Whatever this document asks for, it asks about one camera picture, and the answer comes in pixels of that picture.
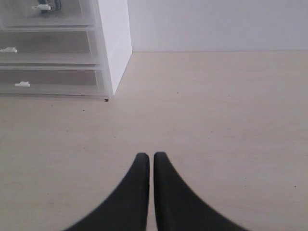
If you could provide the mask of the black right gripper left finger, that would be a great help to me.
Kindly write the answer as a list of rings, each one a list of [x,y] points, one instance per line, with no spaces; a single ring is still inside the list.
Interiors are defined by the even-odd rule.
[[[150,189],[150,160],[138,153],[113,192],[68,231],[145,231]]]

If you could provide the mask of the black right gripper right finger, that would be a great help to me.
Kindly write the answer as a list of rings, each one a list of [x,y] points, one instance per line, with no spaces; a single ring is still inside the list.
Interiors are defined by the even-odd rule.
[[[154,154],[154,206],[159,231],[246,230],[191,190],[164,152]]]

